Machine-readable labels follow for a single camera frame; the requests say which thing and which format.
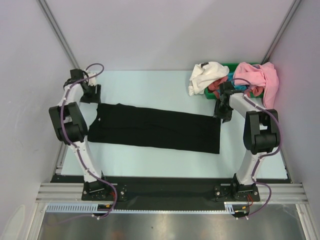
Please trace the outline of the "black t shirt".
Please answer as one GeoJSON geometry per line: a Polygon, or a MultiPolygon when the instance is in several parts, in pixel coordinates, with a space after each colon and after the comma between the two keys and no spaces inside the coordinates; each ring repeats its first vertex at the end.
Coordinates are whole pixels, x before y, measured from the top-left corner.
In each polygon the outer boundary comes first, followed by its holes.
{"type": "Polygon", "coordinates": [[[219,154],[221,122],[212,116],[101,103],[87,139],[119,144],[219,154]]]}

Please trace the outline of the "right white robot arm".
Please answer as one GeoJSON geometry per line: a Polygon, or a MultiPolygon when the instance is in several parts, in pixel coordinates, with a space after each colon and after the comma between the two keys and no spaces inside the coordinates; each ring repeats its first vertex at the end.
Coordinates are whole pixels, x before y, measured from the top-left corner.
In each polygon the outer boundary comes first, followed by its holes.
{"type": "Polygon", "coordinates": [[[229,122],[233,111],[244,118],[243,144],[246,149],[242,164],[235,173],[236,185],[231,196],[242,201],[249,194],[247,186],[256,183],[257,173],[264,158],[276,155],[281,148],[279,115],[275,109],[266,109],[240,91],[228,90],[216,101],[214,117],[229,122]]]}

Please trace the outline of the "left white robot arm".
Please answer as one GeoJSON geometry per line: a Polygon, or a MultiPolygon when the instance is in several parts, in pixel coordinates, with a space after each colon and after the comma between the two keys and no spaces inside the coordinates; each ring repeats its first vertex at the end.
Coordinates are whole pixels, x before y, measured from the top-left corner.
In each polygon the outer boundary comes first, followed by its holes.
{"type": "Polygon", "coordinates": [[[91,153],[88,126],[79,107],[86,95],[90,93],[85,92],[80,83],[67,84],[62,99],[50,107],[48,113],[57,139],[68,146],[79,162],[85,191],[105,200],[110,196],[111,188],[104,183],[103,172],[91,153]]]}

